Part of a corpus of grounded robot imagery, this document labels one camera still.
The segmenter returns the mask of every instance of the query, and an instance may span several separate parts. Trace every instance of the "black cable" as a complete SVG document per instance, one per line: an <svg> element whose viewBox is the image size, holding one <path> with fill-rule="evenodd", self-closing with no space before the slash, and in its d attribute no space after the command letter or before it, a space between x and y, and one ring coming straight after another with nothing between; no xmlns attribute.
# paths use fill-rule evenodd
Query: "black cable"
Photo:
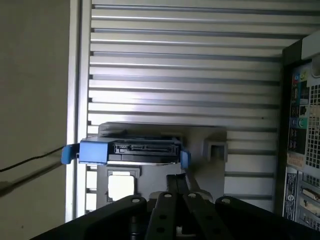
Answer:
<svg viewBox="0 0 320 240"><path fill-rule="evenodd" d="M57 148L57 149L55 149L55 150L52 150L52 151L50 151L50 152L48 152L48 153L46 153L46 154L43 154L43 155L40 155L40 156L33 156L33 157L31 157L31 158L28 158L28 159L26 159L26 160L23 160L23 161L21 161L21 162L18 162L18 163L16 163L16 164L12 165L12 166L5 167L5 168L3 168L3 169L0 169L0 173L5 172L5 171L8 171L8 170L10 170L10 169L13 169L13 168L15 168L15 167L18 167L18 166L20 166L20 165L22 165L22 164L26 164L26 163L28 163L28 162L30 162L30 161L32 161L32 160L45 158L45 157L47 157L47 156L49 156L49 155L51 155L51 154L54 154L55 152L60 151L60 150L63 149L63 148L64 148L64 146L61 146L61 147L59 147L59 148Z"/></svg>
<svg viewBox="0 0 320 240"><path fill-rule="evenodd" d="M4 195L11 193L16 188L18 188L24 184L27 184L27 183L41 177L42 175L45 175L45 174L51 172L52 170L55 170L56 168L60 167L61 165L63 165L63 164L60 161L57 161L57 162L54 162L54 163L52 163L46 167L43 167L37 171L34 171L26 176L20 177L12 182L0 181L0 197L3 197Z"/></svg>

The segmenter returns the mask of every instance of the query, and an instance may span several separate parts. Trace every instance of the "computer tower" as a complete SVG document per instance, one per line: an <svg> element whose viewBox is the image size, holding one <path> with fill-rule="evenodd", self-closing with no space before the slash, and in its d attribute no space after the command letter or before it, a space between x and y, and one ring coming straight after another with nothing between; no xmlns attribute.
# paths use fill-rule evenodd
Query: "computer tower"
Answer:
<svg viewBox="0 0 320 240"><path fill-rule="evenodd" d="M275 212L320 231L320 31L282 61Z"/></svg>

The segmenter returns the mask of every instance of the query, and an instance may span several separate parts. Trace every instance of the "black metal frame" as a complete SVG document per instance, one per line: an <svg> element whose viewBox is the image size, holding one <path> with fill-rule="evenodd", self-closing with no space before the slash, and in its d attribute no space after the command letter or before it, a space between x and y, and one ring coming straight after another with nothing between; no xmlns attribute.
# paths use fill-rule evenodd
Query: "black metal frame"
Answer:
<svg viewBox="0 0 320 240"><path fill-rule="evenodd" d="M127 196L33 240L320 239L320 232L236 198L204 200L186 190L184 174L168 176L167 186L157 199Z"/></svg>
<svg viewBox="0 0 320 240"><path fill-rule="evenodd" d="M280 106L280 125L278 132L277 150L277 170L275 185L274 213L282 216L284 205L287 149L290 121L291 90L292 90L292 71L294 68L304 65L311 60L302 60L303 40L299 40L286 47L282 51L282 79L281 79L281 106Z"/></svg>

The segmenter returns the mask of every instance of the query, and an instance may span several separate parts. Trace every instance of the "beige wall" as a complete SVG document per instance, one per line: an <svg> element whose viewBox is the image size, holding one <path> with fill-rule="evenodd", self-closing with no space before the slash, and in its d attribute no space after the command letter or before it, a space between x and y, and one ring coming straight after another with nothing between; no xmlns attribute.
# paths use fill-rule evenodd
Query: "beige wall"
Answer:
<svg viewBox="0 0 320 240"><path fill-rule="evenodd" d="M69 0L0 1L0 168L66 142ZM0 173L12 181L59 155ZM65 167L0 197L0 239L64 222Z"/></svg>

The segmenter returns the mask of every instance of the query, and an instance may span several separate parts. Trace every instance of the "horizontal metal slat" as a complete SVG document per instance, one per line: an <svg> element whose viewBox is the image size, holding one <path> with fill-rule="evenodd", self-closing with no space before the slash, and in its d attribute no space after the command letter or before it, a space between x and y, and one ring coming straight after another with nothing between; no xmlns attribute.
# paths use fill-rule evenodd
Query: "horizontal metal slat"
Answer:
<svg viewBox="0 0 320 240"><path fill-rule="evenodd" d="M99 126L89 125L87 128L87 133L89 135L96 135L98 134Z"/></svg>
<svg viewBox="0 0 320 240"><path fill-rule="evenodd" d="M144 53L144 54L189 54L216 55L258 58L280 58L281 49L235 48L235 47L205 47L205 46L163 46L137 44L91 44L93 52Z"/></svg>
<svg viewBox="0 0 320 240"><path fill-rule="evenodd" d="M200 23L234 23L266 25L320 25L319 16L237 14L218 12L189 11L150 11L150 10L116 10L93 9L92 19L121 21L168 21Z"/></svg>
<svg viewBox="0 0 320 240"><path fill-rule="evenodd" d="M232 70L194 70L194 69L160 69L133 67L92 66L91 75L133 76L133 77L172 77L172 78L207 78L254 81L280 81L279 72L232 71Z"/></svg>
<svg viewBox="0 0 320 240"><path fill-rule="evenodd" d="M127 5L127 6L166 6L186 8L239 9L239 10L284 10L284 11L318 11L318 2L288 1L248 1L248 0L92 0L92 4Z"/></svg>
<svg viewBox="0 0 320 240"><path fill-rule="evenodd" d="M87 189L97 188L97 172L96 171L86 172L86 188Z"/></svg>
<svg viewBox="0 0 320 240"><path fill-rule="evenodd" d="M169 30L214 33L246 34L292 34L308 35L319 29L317 26L270 26L227 23L184 23L184 22L149 22L149 21L113 21L92 20L94 29L132 29L132 30Z"/></svg>
<svg viewBox="0 0 320 240"><path fill-rule="evenodd" d="M176 106L176 105L145 105L145 104L115 104L90 102L89 111L118 112L118 113L151 113L200 116L224 116L242 118L276 118L279 110L276 109L251 109L203 106Z"/></svg>
<svg viewBox="0 0 320 240"><path fill-rule="evenodd" d="M294 39L267 39L253 37L227 36L193 36L169 34L132 34L114 32L92 32L92 42L128 43L128 44L161 44L161 45L192 45L211 47L240 48L279 48L293 44Z"/></svg>
<svg viewBox="0 0 320 240"><path fill-rule="evenodd" d="M99 102L134 103L128 99L165 101L194 101L211 103L230 103L230 104L264 104L279 105L280 97L248 94L223 94L223 93L187 93L187 92L152 92L152 91L110 91L110 90L89 90L89 98L99 99Z"/></svg>
<svg viewBox="0 0 320 240"><path fill-rule="evenodd" d="M258 150L276 151L277 142L272 141L248 141L248 140L229 140L228 150Z"/></svg>
<svg viewBox="0 0 320 240"><path fill-rule="evenodd" d="M278 62L113 56L91 56L90 64L117 67L187 68L236 71L248 70L266 72L279 72L281 69L281 65Z"/></svg>
<svg viewBox="0 0 320 240"><path fill-rule="evenodd" d="M278 107L274 104L264 106L264 104L266 104L265 98L257 98L258 102L256 102L256 104L252 104L252 102L248 102L247 100L244 100L244 99L242 99L240 102L230 102L229 99L225 99L225 98L221 98L221 97L218 97L215 99L211 99L212 102L208 102L208 101L204 102L204 101L188 101L188 100L157 100L157 99L143 99L143 98L140 98L140 99L139 98L111 99L111 98L108 98L107 96L104 96L104 97L99 97L99 98L94 97L94 98L91 98L90 100L92 103L108 103L108 104L137 104L137 105L150 105L150 104L152 104L152 105L160 105L160 106L193 106L193 107L198 107L198 106L200 106L200 107L201 106L222 107L222 106L224 106L225 108L231 108L232 110L235 108L235 106L237 106L240 109L248 108L248 106L252 107L254 109L268 109L269 107L271 107L271 108Z"/></svg>
<svg viewBox="0 0 320 240"><path fill-rule="evenodd" d="M270 195L273 194L273 178L235 177L224 178L224 194L229 195Z"/></svg>
<svg viewBox="0 0 320 240"><path fill-rule="evenodd" d="M94 211L97 209L97 194L87 193L85 195L85 210Z"/></svg>
<svg viewBox="0 0 320 240"><path fill-rule="evenodd" d="M274 118L278 117L278 113L273 115ZM254 131L228 131L228 140L251 140L251 141L277 141L276 132L254 132Z"/></svg>
<svg viewBox="0 0 320 240"><path fill-rule="evenodd" d="M272 200L253 200L253 199L240 199L248 204L254 205L258 208L273 212L273 201Z"/></svg>
<svg viewBox="0 0 320 240"><path fill-rule="evenodd" d="M152 82L121 80L89 80L90 88L190 91L233 94L280 95L280 87L246 84L218 84L200 82Z"/></svg>
<svg viewBox="0 0 320 240"><path fill-rule="evenodd" d="M225 164L225 171L273 174L276 170L276 164L276 156L228 154L227 163Z"/></svg>
<svg viewBox="0 0 320 240"><path fill-rule="evenodd" d="M127 122L146 124L168 125L193 125L193 126L221 126L229 128L265 128L276 129L278 123L270 119L237 118L237 117L200 117L200 116L175 116L175 115L143 115L143 114L112 114L89 113L88 121L92 125L106 122Z"/></svg>

